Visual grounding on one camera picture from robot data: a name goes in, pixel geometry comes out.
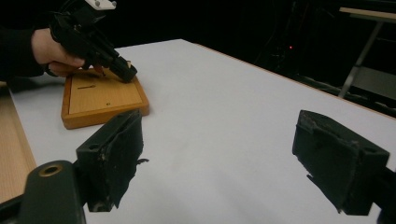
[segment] wooden block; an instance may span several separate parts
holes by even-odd
[[[62,105],[66,129],[103,124],[132,109],[140,109],[142,116],[149,114],[149,100],[137,76],[124,83],[109,69],[100,74],[91,68],[66,78]]]

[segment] white table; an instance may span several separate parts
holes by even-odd
[[[149,159],[110,213],[93,223],[369,223],[338,214],[292,155],[301,109],[337,120],[391,153],[396,120],[211,49],[177,39],[118,49],[132,61],[150,103],[143,117]],[[100,125],[66,130],[62,78],[30,79],[12,98],[37,166],[76,160]]]

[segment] wooden board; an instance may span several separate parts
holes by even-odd
[[[62,121],[66,129],[103,124],[115,115],[140,109],[149,114],[149,100],[137,79],[124,83],[110,70],[78,70],[64,84]]]

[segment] hand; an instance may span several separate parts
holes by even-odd
[[[51,73],[58,77],[67,77],[84,65],[85,60],[68,53],[60,43],[54,41],[50,29],[35,30],[32,35],[32,50],[39,64],[48,64]],[[93,67],[102,73],[100,65]]]

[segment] sleeve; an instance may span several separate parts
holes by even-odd
[[[34,29],[11,30],[0,28],[0,81],[14,77],[38,77],[43,67],[35,61],[32,51]]]

